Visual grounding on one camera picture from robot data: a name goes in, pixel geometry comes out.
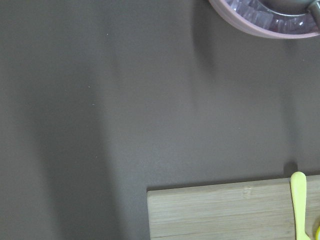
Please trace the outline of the wooden cutting board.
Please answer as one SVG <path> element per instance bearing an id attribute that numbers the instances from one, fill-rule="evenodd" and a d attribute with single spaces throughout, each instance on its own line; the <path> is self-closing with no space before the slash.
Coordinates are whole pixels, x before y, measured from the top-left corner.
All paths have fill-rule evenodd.
<path id="1" fill-rule="evenodd" d="M 293 240 L 287 178 L 147 193 L 152 240 Z"/>

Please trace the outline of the pink bowl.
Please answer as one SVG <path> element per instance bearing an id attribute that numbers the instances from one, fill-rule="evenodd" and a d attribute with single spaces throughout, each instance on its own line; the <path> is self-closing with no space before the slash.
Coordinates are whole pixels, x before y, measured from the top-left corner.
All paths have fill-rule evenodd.
<path id="1" fill-rule="evenodd" d="M 320 35 L 320 15 L 282 15 L 260 0 L 211 0 L 214 10 L 236 29 L 261 38 L 296 40 Z"/>

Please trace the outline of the yellow plastic knife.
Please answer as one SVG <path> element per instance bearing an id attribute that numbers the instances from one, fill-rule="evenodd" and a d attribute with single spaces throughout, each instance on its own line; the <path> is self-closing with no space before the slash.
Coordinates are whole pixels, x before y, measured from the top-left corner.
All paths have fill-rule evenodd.
<path id="1" fill-rule="evenodd" d="M 307 178 L 297 171 L 290 177 L 290 190 L 294 212 L 295 239 L 310 240 L 306 234 L 306 204 L 307 204 Z"/>

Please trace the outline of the metal ice scoop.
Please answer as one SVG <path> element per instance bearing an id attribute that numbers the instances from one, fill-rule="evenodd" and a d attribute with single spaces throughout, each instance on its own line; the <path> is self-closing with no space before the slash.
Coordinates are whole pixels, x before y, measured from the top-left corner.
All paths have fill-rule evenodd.
<path id="1" fill-rule="evenodd" d="M 320 1 L 319 0 L 261 0 L 269 10 L 285 15 L 285 16 L 299 16 L 308 12 L 320 14 Z"/>

